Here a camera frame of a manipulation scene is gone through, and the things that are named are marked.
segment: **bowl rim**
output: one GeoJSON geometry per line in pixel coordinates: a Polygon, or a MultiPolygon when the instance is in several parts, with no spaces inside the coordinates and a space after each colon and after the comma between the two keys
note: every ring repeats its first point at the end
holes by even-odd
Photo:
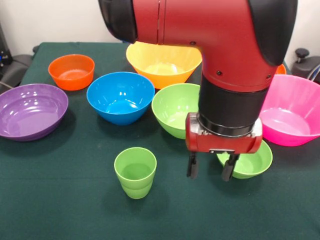
{"type": "Polygon", "coordinates": [[[156,89],[155,89],[155,86],[154,84],[148,79],[146,78],[145,76],[141,75],[141,74],[138,74],[138,73],[135,73],[135,72],[130,72],[130,71],[116,71],[116,72],[111,72],[111,73],[107,73],[105,75],[102,75],[100,77],[98,77],[96,80],[94,80],[90,86],[88,87],[87,91],[86,91],[86,99],[88,101],[88,103],[91,105],[91,107],[93,107],[96,111],[98,112],[101,112],[101,113],[104,113],[104,114],[108,114],[108,115],[113,115],[113,116],[120,116],[120,115],[128,115],[128,114],[133,114],[133,113],[136,113],[138,111],[141,111],[142,109],[146,108],[147,106],[150,105],[150,103],[152,102],[152,100],[154,99],[155,97],[155,92],[156,92],[156,89]],[[146,104],[144,104],[142,107],[138,108],[137,110],[134,110],[134,111],[131,111],[131,112],[126,112],[126,113],[112,113],[112,112],[106,112],[106,111],[102,111],[100,109],[98,109],[97,107],[95,107],[90,99],[89,99],[89,91],[91,89],[91,87],[94,85],[95,82],[97,82],[98,80],[101,81],[102,78],[106,77],[106,76],[111,76],[111,75],[117,75],[117,74],[130,74],[130,75],[135,75],[135,76],[139,76],[139,77],[142,77],[144,79],[146,79],[152,86],[152,90],[153,90],[153,93],[152,93],[152,97],[150,100],[147,101],[146,104]]]}
{"type": "MultiPolygon", "coordinates": [[[[318,85],[317,83],[315,83],[314,81],[310,81],[306,78],[300,77],[300,76],[295,76],[295,75],[288,75],[288,74],[275,74],[274,77],[276,78],[286,78],[286,79],[291,79],[294,81],[304,81],[307,82],[307,84],[313,85],[317,88],[320,88],[320,85],[318,85]]],[[[275,107],[269,107],[269,108],[265,108],[263,109],[260,114],[259,117],[261,118],[261,122],[263,126],[268,127],[269,129],[272,129],[273,131],[277,132],[277,133],[281,133],[281,134],[286,134],[288,136],[292,136],[292,137],[300,137],[300,138],[310,138],[310,137],[319,137],[320,136],[320,132],[319,133],[315,133],[315,134],[292,134],[290,132],[286,132],[286,131],[281,131],[281,130],[277,130],[271,126],[269,126],[268,124],[264,123],[263,121],[263,117],[261,117],[261,114],[270,110],[270,109],[274,109],[275,107]]]]}
{"type": "Polygon", "coordinates": [[[54,81],[56,81],[55,79],[57,79],[58,81],[70,81],[70,79],[61,79],[61,78],[59,78],[58,76],[55,76],[54,74],[52,74],[52,72],[51,72],[51,70],[50,70],[53,63],[55,63],[56,61],[59,61],[59,60],[61,60],[61,59],[70,57],[70,56],[81,56],[81,57],[84,57],[84,58],[88,59],[88,60],[93,64],[92,69],[91,69],[86,75],[81,76],[81,77],[77,77],[77,78],[73,78],[73,79],[71,79],[71,81],[77,81],[77,80],[83,79],[83,78],[89,76],[90,74],[92,74],[93,71],[95,70],[95,67],[96,67],[95,61],[94,61],[91,57],[89,57],[89,56],[87,56],[87,55],[78,54],[78,53],[62,55],[62,56],[59,56],[59,57],[55,58],[55,59],[49,64],[49,66],[48,66],[48,73],[50,74],[50,76],[53,78],[54,81]]]}
{"type": "Polygon", "coordinates": [[[166,86],[166,87],[160,89],[160,90],[154,95],[153,100],[152,100],[152,103],[151,103],[151,109],[152,109],[152,112],[153,112],[154,116],[156,117],[156,119],[157,119],[158,121],[160,121],[161,123],[163,123],[164,125],[169,126],[170,128],[173,128],[173,129],[177,129],[177,130],[186,130],[186,128],[173,127],[173,126],[165,123],[164,121],[161,120],[160,117],[158,117],[158,115],[156,114],[156,112],[155,112],[155,110],[154,110],[154,100],[156,99],[157,95],[158,95],[160,92],[162,92],[162,91],[164,91],[165,89],[167,89],[167,88],[172,88],[172,87],[176,87],[176,86],[179,86],[179,85],[184,85],[184,86],[185,86],[185,85],[197,86],[197,87],[199,88],[199,91],[200,91],[200,85],[199,85],[199,84],[195,84],[195,83],[188,83],[188,82],[187,82],[187,83],[176,83],[176,84],[172,84],[172,85],[166,86]]]}
{"type": "Polygon", "coordinates": [[[129,147],[129,148],[121,151],[121,152],[115,157],[115,160],[114,160],[114,162],[113,162],[113,168],[114,168],[114,171],[115,171],[116,175],[119,176],[121,179],[124,179],[124,180],[126,180],[126,181],[130,181],[130,182],[143,181],[143,180],[149,178],[150,176],[152,176],[152,174],[155,173],[155,171],[156,171],[156,169],[157,169],[157,158],[156,158],[156,156],[154,155],[154,153],[153,153],[152,151],[150,151],[149,149],[147,149],[147,148],[140,147],[140,146],[129,147]],[[146,151],[146,152],[149,152],[149,153],[152,155],[152,157],[153,157],[153,159],[154,159],[154,161],[155,161],[155,165],[154,165],[154,168],[153,168],[152,172],[151,172],[148,176],[145,176],[144,178],[137,179],[137,180],[132,180],[132,179],[123,177],[123,176],[117,171],[117,168],[116,168],[116,162],[117,162],[119,156],[120,156],[121,154],[123,154],[124,152],[130,151],[130,150],[133,150],[133,149],[139,149],[139,150],[144,150],[144,151],[146,151]]]}
{"type": "Polygon", "coordinates": [[[126,48],[126,51],[125,51],[125,57],[126,59],[128,60],[128,62],[135,68],[137,69],[138,71],[140,72],[143,72],[143,73],[147,73],[147,74],[150,74],[152,76],[160,76],[159,74],[154,74],[154,73],[150,73],[150,72],[147,72],[143,69],[141,69],[140,67],[137,67],[137,66],[134,66],[132,64],[132,61],[131,61],[131,58],[128,57],[128,52],[130,51],[130,49],[134,48],[135,44],[136,43],[139,43],[139,44],[148,44],[148,45],[156,45],[156,46],[170,46],[170,47],[180,47],[180,48],[193,48],[193,49],[196,49],[199,54],[200,54],[200,60],[199,62],[193,66],[193,67],[190,67],[188,68],[187,70],[184,70],[182,73],[172,73],[172,74],[165,74],[165,75],[161,75],[161,76],[180,76],[180,75],[184,75],[188,72],[191,72],[191,71],[194,71],[203,61],[202,59],[202,55],[201,55],[201,52],[199,51],[199,49],[197,47],[194,47],[194,46],[172,46],[172,45],[159,45],[159,44],[152,44],[152,43],[146,43],[146,42],[141,42],[141,41],[136,41],[135,43],[131,43],[127,48],[126,48]]]}
{"type": "MultiPolygon", "coordinates": [[[[269,161],[269,164],[267,165],[267,167],[265,167],[261,171],[255,172],[255,173],[245,173],[245,172],[241,172],[241,171],[236,171],[236,169],[234,169],[235,173],[241,174],[241,175],[247,176],[247,177],[250,177],[250,176],[253,177],[253,176],[257,176],[257,175],[260,175],[260,174],[264,173],[265,171],[267,171],[270,168],[270,166],[271,166],[271,164],[272,164],[272,162],[274,160],[274,155],[272,153],[272,150],[271,150],[270,146],[264,140],[261,141],[261,145],[262,144],[266,146],[268,152],[271,155],[271,160],[269,161]]],[[[218,158],[219,162],[222,164],[222,166],[224,166],[226,162],[222,163],[222,161],[220,160],[220,157],[219,157],[220,155],[221,154],[217,154],[217,158],[218,158]]]]}
{"type": "Polygon", "coordinates": [[[284,73],[276,73],[277,75],[287,75],[287,69],[286,69],[286,66],[282,63],[282,64],[280,64],[278,67],[277,67],[277,69],[276,69],[276,72],[278,71],[278,70],[284,70],[284,73]]]}
{"type": "Polygon", "coordinates": [[[3,138],[11,138],[11,139],[20,139],[20,138],[27,138],[29,136],[33,136],[34,134],[38,134],[38,133],[41,133],[42,131],[45,131],[46,129],[50,128],[51,126],[53,126],[54,124],[58,123],[66,114],[67,110],[68,110],[68,107],[69,107],[69,98],[68,98],[68,95],[65,93],[65,91],[63,91],[61,88],[57,87],[57,86],[54,86],[54,85],[51,85],[51,84],[46,84],[46,83],[30,83],[30,84],[25,84],[25,85],[20,85],[20,86],[17,86],[17,87],[14,87],[8,91],[5,91],[3,92],[2,94],[0,94],[0,98],[2,96],[4,96],[5,94],[9,93],[10,91],[13,91],[15,89],[19,89],[19,88],[25,88],[26,86],[46,86],[46,87],[50,87],[50,88],[53,88],[53,89],[56,89],[58,91],[60,91],[63,95],[63,97],[65,98],[66,100],[66,106],[65,106],[65,109],[63,110],[63,113],[61,114],[61,116],[59,117],[59,119],[57,121],[55,121],[53,124],[47,126],[46,128],[40,130],[40,131],[37,131],[37,132],[34,132],[34,133],[31,133],[31,134],[27,134],[27,135],[19,135],[19,136],[13,136],[13,135],[4,135],[0,132],[0,137],[3,137],[3,138]]]}

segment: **bowl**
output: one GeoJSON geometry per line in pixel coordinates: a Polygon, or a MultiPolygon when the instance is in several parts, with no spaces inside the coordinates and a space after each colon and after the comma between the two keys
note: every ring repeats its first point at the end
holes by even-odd
{"type": "Polygon", "coordinates": [[[200,86],[179,83],[161,89],[151,107],[159,124],[172,136],[186,139],[186,117],[198,111],[200,86]]]}
{"type": "MultiPolygon", "coordinates": [[[[224,166],[229,159],[228,153],[217,154],[220,163],[224,166]]],[[[272,163],[273,155],[270,147],[262,141],[256,153],[240,154],[232,176],[236,179],[249,179],[265,172],[272,163]]]]}
{"type": "Polygon", "coordinates": [[[281,64],[280,66],[278,66],[275,74],[287,74],[286,66],[284,64],[281,64]]]}
{"type": "Polygon", "coordinates": [[[293,75],[275,75],[260,112],[263,137],[294,147],[320,136],[320,85],[293,75]]]}
{"type": "Polygon", "coordinates": [[[195,47],[143,42],[129,45],[126,58],[137,73],[150,79],[156,89],[186,82],[202,62],[201,53],[195,47]]]}
{"type": "Polygon", "coordinates": [[[0,95],[0,136],[33,141],[51,133],[68,108],[64,91],[48,84],[18,86],[0,95]]]}
{"type": "Polygon", "coordinates": [[[99,77],[88,88],[90,105],[105,120],[129,125],[147,110],[155,87],[144,76],[133,72],[114,72],[99,77]]]}
{"type": "Polygon", "coordinates": [[[67,91],[86,88],[94,79],[95,62],[88,56],[70,54],[50,63],[48,71],[55,84],[67,91]]]}

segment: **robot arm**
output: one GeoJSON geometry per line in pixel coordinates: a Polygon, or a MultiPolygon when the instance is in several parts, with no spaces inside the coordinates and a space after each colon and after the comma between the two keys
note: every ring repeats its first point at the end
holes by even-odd
{"type": "Polygon", "coordinates": [[[110,32],[135,41],[197,47],[202,54],[199,111],[186,119],[188,176],[196,152],[230,153],[229,180],[239,154],[262,141],[259,113],[285,57],[298,0],[99,0],[110,32]]]}

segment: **blue bowl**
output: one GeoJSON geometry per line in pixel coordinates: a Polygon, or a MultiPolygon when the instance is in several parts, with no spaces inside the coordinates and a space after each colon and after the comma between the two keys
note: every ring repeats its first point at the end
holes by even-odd
{"type": "Polygon", "coordinates": [[[88,88],[90,105],[105,120],[129,125],[147,110],[155,95],[154,85],[133,72],[114,72],[99,77],[88,88]]]}

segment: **plastic cup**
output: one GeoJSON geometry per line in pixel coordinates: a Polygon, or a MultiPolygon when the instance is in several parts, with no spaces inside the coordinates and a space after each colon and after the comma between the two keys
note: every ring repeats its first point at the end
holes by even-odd
{"type": "Polygon", "coordinates": [[[150,191],[157,168],[157,159],[148,149],[128,148],[116,157],[114,170],[128,197],[142,199],[150,191]]]}

